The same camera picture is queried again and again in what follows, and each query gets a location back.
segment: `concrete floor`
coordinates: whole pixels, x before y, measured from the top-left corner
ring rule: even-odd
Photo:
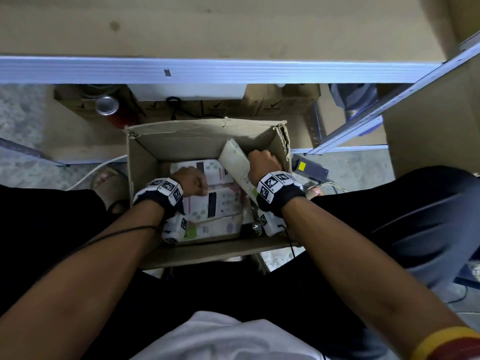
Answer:
[[[44,86],[4,85],[0,86],[0,138],[8,139],[29,147],[37,147],[42,140],[42,119],[45,119]],[[330,170],[329,179],[348,191],[364,190],[385,184],[394,179],[387,150],[352,151],[309,156],[308,159],[322,164]],[[0,150],[0,184],[9,187],[47,188],[64,190],[79,181],[96,164],[55,166],[16,153]],[[125,169],[125,164],[115,167]],[[88,182],[80,188],[87,188]],[[295,248],[296,254],[303,248]],[[290,248],[262,253],[271,270],[292,259]],[[445,292],[445,301],[459,298],[464,287],[452,284]],[[469,290],[467,298],[452,308],[455,311],[478,312],[479,291]],[[471,326],[480,329],[479,315],[461,315]]]

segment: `bracelet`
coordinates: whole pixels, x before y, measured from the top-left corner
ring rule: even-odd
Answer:
[[[164,220],[175,216],[177,211],[183,211],[183,189],[179,182],[172,178],[157,178],[137,192],[133,198],[133,205],[142,201],[152,200],[165,210]]]
[[[303,185],[290,173],[266,174],[257,185],[257,204],[261,211],[283,218],[282,208],[295,197],[305,197]]]

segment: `fist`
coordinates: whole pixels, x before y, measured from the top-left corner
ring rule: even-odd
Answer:
[[[180,183],[183,197],[207,196],[207,178],[197,168],[181,168],[172,174],[172,179]]]
[[[250,161],[248,179],[255,187],[266,174],[282,170],[282,164],[268,150],[254,150],[248,154],[248,160]]]

